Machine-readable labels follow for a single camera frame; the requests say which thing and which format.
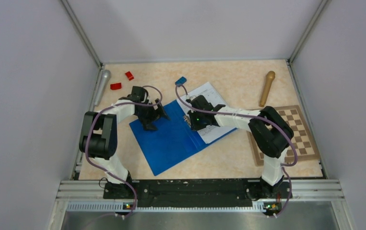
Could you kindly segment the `blue clip file folder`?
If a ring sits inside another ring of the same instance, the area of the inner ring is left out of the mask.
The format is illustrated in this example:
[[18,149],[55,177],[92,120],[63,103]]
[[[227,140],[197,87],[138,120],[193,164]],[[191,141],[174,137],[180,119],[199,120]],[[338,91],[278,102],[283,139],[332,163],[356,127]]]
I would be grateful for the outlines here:
[[197,131],[192,131],[184,120],[185,113],[179,103],[174,100],[164,106],[170,120],[160,118],[154,122],[156,131],[145,131],[139,120],[129,126],[155,176],[160,175],[185,159],[204,150],[234,132],[233,127],[211,127],[217,131],[216,139],[205,143]]

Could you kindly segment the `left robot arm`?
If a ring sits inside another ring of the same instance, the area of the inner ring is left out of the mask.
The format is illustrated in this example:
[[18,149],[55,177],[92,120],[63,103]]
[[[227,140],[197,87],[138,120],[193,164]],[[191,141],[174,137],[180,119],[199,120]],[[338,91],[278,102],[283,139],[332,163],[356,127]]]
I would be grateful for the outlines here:
[[92,166],[106,175],[105,198],[111,193],[116,198],[136,198],[136,190],[131,183],[130,172],[116,154],[118,147],[118,124],[136,116],[145,131],[156,131],[154,122],[160,118],[169,119],[163,105],[163,95],[151,100],[146,86],[133,86],[131,93],[119,98],[109,107],[99,112],[84,114],[79,150]]

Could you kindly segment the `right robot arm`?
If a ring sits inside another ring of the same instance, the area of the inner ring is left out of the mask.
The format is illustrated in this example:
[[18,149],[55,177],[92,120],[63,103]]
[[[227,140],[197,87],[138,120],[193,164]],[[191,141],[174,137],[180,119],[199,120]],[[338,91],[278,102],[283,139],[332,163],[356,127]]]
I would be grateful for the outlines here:
[[251,186],[246,194],[253,200],[276,197],[285,176],[286,152],[294,147],[291,143],[294,132],[279,113],[271,106],[261,110],[236,109],[224,104],[213,106],[203,95],[182,103],[189,108],[187,114],[194,131],[226,126],[249,132],[264,155],[264,163],[259,183]]

